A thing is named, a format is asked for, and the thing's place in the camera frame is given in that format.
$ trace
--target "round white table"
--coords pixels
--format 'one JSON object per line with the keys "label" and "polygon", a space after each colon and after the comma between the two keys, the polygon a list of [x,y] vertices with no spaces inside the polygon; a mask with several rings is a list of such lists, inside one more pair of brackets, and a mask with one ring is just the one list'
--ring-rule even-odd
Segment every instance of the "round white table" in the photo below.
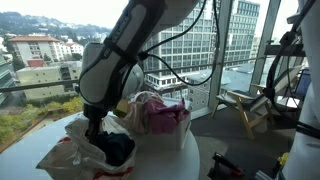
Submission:
{"label": "round white table", "polygon": [[[77,115],[62,118],[34,132],[0,154],[0,179],[52,179],[46,171],[36,169],[36,166],[66,134],[64,127]],[[191,132],[187,134],[185,146],[181,151],[159,152],[153,149],[138,150],[130,180],[198,179],[199,150]]]}

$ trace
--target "metal frame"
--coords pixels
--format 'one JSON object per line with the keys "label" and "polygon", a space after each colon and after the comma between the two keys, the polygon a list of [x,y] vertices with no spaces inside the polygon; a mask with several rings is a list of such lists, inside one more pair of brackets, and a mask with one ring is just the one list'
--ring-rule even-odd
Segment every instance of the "metal frame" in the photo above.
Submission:
{"label": "metal frame", "polygon": [[[265,56],[264,55],[265,48],[269,44],[269,41],[272,38],[273,29],[274,29],[276,19],[278,16],[280,4],[281,4],[281,0],[270,0],[269,1],[269,7],[268,7],[264,27],[263,27],[263,32],[262,32],[262,36],[261,36],[261,41],[260,41],[257,57]],[[252,74],[251,84],[260,84],[265,63],[266,63],[266,58],[264,58],[263,60],[260,60],[260,61],[256,61],[255,66],[254,66],[254,71]],[[257,92],[257,88],[250,87],[249,92],[255,93],[255,92]]]}
{"label": "metal frame", "polygon": [[223,0],[220,2],[220,11],[219,11],[219,30],[220,30],[220,51],[217,59],[217,66],[211,78],[210,92],[209,92],[209,108],[213,108],[217,99],[216,96],[220,92],[221,77],[223,72],[224,65],[224,56],[226,50],[226,44],[228,39],[230,17],[232,12],[233,0]]}

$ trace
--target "railing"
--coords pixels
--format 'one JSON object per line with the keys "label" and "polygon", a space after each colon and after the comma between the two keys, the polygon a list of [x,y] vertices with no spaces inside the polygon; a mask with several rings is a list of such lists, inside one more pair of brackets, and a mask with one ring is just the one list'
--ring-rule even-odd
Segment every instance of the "railing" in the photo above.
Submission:
{"label": "railing", "polygon": [[[224,65],[237,63],[237,62],[247,62],[250,60],[259,60],[264,59],[266,57],[260,57],[260,58],[251,58],[251,59],[244,59],[244,60],[236,60],[236,61],[230,61],[230,62],[224,62]],[[203,65],[196,65],[196,66],[187,66],[187,67],[180,67],[180,68],[172,68],[173,70],[181,70],[181,69],[190,69],[190,68],[198,68],[198,67],[209,67],[212,66],[212,64],[203,64]],[[169,71],[169,69],[161,69],[161,70],[153,70],[153,71],[145,71],[145,74],[151,74],[151,73],[158,73],[158,72],[166,72]],[[57,82],[50,82],[50,83],[39,83],[39,84],[30,84],[30,85],[23,85],[23,86],[15,86],[15,87],[8,87],[8,88],[0,88],[0,93],[4,92],[12,92],[12,91],[21,91],[21,90],[27,90],[27,89],[35,89],[35,88],[42,88],[42,87],[49,87],[49,86],[57,86],[57,85],[67,85],[72,83],[78,83],[78,79],[76,80],[62,80]]]}

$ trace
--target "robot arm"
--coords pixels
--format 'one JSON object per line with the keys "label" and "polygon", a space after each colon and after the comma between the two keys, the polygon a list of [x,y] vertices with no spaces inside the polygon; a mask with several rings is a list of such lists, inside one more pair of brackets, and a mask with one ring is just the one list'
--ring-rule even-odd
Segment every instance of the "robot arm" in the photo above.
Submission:
{"label": "robot arm", "polygon": [[196,6],[195,0],[130,0],[103,44],[84,51],[77,92],[90,120],[87,136],[99,132],[101,118],[117,105],[137,54],[161,30],[180,24]]}

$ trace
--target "black object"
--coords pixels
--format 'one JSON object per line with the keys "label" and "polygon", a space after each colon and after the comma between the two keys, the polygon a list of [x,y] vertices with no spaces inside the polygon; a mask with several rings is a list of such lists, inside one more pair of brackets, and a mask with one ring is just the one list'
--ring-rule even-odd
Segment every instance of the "black object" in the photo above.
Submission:
{"label": "black object", "polygon": [[131,154],[135,143],[126,134],[102,132],[96,136],[96,145],[106,155],[106,161],[111,166],[121,166]]}
{"label": "black object", "polygon": [[236,176],[236,177],[244,176],[243,171],[238,166],[231,163],[228,159],[223,157],[221,154],[215,152],[212,159],[215,160],[214,168],[211,168],[208,175],[207,175],[211,179],[213,179],[216,176],[217,172],[219,171],[220,164],[228,167],[231,175]]}

